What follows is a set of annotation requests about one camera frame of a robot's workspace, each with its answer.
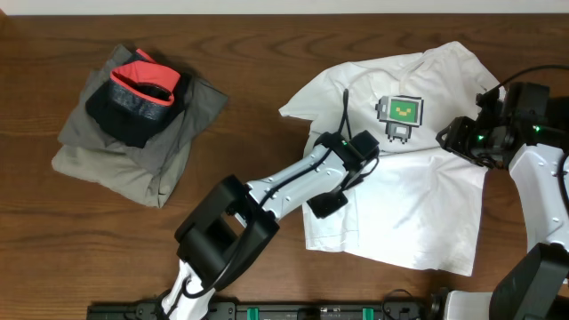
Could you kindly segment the white t-shirt with robot print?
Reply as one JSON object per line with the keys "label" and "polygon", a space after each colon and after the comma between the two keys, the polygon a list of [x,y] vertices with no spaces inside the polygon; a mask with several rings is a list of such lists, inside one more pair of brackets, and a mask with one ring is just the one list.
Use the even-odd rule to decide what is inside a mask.
{"label": "white t-shirt with robot print", "polygon": [[[280,110],[309,121],[309,140],[335,132],[347,116],[354,133],[379,142],[368,176],[348,203],[325,219],[304,206],[305,244],[405,268],[470,276],[482,211],[485,168],[440,148],[436,135],[458,116],[475,117],[479,93],[496,78],[458,42],[425,52],[345,62],[320,73]],[[407,141],[390,139],[376,105],[385,97],[417,97],[421,124]]]}

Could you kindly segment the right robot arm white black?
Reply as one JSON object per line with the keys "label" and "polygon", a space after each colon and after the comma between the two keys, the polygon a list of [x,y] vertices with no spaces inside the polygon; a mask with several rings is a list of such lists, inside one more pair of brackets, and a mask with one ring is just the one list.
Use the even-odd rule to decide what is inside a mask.
{"label": "right robot arm white black", "polygon": [[440,147],[478,166],[505,169],[523,209],[528,252],[492,292],[443,289],[430,319],[566,319],[568,299],[568,99],[540,84],[477,95],[477,118],[455,118]]}

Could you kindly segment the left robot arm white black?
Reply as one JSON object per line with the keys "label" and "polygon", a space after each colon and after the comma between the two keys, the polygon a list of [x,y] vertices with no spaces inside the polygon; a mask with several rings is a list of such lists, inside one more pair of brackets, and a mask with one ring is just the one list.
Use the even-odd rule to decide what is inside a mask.
{"label": "left robot arm white black", "polygon": [[322,134],[308,156],[262,180],[229,175],[181,223],[180,270],[160,307],[166,319],[202,319],[215,292],[238,279],[279,230],[278,222],[307,204],[324,219],[348,203],[346,190],[361,183],[379,142],[363,131],[347,140]]}

